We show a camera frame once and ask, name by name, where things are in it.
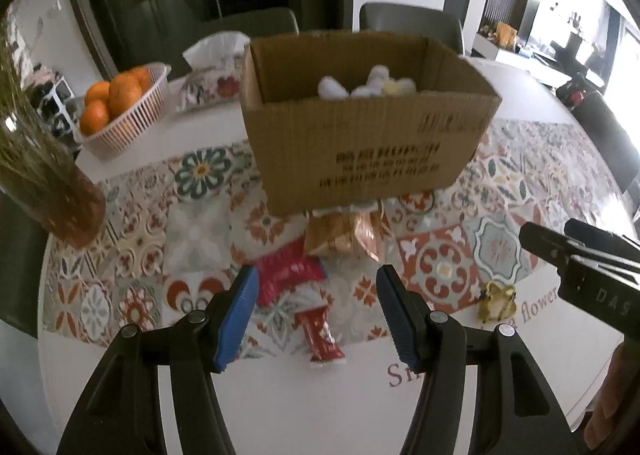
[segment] floral tile pattern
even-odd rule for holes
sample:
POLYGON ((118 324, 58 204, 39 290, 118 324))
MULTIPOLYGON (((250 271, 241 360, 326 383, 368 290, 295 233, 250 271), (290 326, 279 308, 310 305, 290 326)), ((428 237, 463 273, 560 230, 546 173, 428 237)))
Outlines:
POLYGON ((134 323, 142 330, 161 326, 162 276, 119 278, 113 295, 111 324, 115 332, 134 323))
POLYGON ((105 347, 118 332, 112 330, 111 302, 113 301, 113 282, 109 280, 84 281, 81 284, 81 303, 79 333, 86 343, 105 347))
POLYGON ((452 313, 480 294, 479 267, 462 226, 409 235, 398 243, 407 287, 420 292, 434 309, 452 313))
POLYGON ((165 229, 172 203, 171 199, 161 200, 149 207, 132 205, 127 209, 116 245, 117 277, 138 278, 162 273, 165 229))
POLYGON ((167 327, 192 310, 204 310, 217 292, 231 286, 230 269, 165 276, 162 288, 162 326, 167 327))
POLYGON ((175 172, 175 192, 183 200, 216 194, 226 184, 231 159, 226 148, 206 148, 186 154, 175 172))
POLYGON ((221 193, 213 199, 176 204, 169 212, 162 272, 206 271, 230 267, 229 200, 221 193))
POLYGON ((529 255, 520 247, 517 231, 508 215, 482 217, 465 223, 463 228, 480 280, 497 280, 509 285, 530 275, 529 255))
MULTIPOLYGON (((43 325, 108 345, 118 329, 153 329, 204 308, 243 263, 306 229, 303 214, 276 218, 248 142, 195 150, 100 183, 107 200, 98 238, 73 251, 54 241, 43 325)), ((628 233, 620 192, 587 135, 574 125, 494 120, 475 157, 448 188, 383 202, 385 263, 432 308, 473 304, 482 281, 518 282, 540 265, 521 249, 533 221, 562 231, 578 218, 628 233)), ((328 306, 340 344, 388 336, 370 258, 323 258, 327 279, 256 307, 238 355, 308 349, 297 311, 328 306)))

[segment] pink plastic basket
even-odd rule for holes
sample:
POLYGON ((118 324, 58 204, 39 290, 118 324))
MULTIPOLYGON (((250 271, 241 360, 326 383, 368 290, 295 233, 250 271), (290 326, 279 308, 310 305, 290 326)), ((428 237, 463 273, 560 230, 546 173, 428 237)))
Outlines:
POLYGON ((74 139, 100 159, 110 159, 122 153, 127 146, 146 132, 160 114, 168 94, 167 80, 171 66, 164 63, 145 65, 153 85, 129 110, 114 119, 100 132, 86 138, 79 126, 74 128, 74 139))

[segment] red snack wrapper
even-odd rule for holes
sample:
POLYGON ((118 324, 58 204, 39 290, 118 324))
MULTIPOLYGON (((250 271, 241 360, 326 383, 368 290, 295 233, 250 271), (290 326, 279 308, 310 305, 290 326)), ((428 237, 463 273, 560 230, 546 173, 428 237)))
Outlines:
POLYGON ((302 324, 305 330, 306 340, 311 346, 314 355, 313 363, 329 363, 336 359, 343 359, 344 354, 335 342, 326 320, 328 307, 303 310, 296 313, 296 323, 302 324))
POLYGON ((292 289, 300 283, 326 278, 320 260, 307 257, 304 247, 305 238, 300 237, 277 251, 252 261, 260 279, 256 300, 260 307, 269 305, 282 291, 292 289))

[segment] round white table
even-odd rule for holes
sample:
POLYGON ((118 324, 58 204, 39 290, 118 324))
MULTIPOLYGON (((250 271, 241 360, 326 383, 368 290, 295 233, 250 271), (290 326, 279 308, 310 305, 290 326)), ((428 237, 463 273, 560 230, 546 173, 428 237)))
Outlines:
MULTIPOLYGON (((471 61, 502 96, 496 118, 577 125, 565 107, 528 73, 490 61, 471 61)), ((189 150, 229 145, 245 138, 239 104, 229 104, 192 114, 168 114, 117 158, 102 162, 83 151, 77 163, 98 182, 189 150)), ((620 194, 611 193, 610 199, 601 202, 607 226, 635 236, 620 194)), ((513 323, 548 379, 568 423, 573 424, 600 387, 622 335, 560 300, 558 286, 559 278, 549 265, 519 280, 518 312, 513 323)), ((464 325, 479 327, 476 312, 472 305, 454 316, 464 325)), ((47 401, 57 427, 63 431, 104 348, 45 329, 38 337, 47 401)), ((247 455, 399 452, 421 378, 398 360, 389 337, 345 345, 343 351, 345 365, 321 370, 309 368, 307 355, 291 355, 239 359, 225 373, 216 375, 214 385, 236 451, 247 455)), ((466 453, 468 448, 475 380, 476 369, 468 367, 456 453, 466 453)), ((168 452, 179 454, 165 367, 159 369, 159 387, 168 452)))

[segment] human hand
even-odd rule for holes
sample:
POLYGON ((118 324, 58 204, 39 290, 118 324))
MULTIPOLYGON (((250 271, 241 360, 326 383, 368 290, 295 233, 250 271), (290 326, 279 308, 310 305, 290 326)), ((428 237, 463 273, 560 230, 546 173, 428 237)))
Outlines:
POLYGON ((613 416, 638 373, 639 362, 638 349, 628 341, 620 343, 613 352, 593 415, 584 430, 584 442, 589 449, 598 447, 613 431, 613 416))

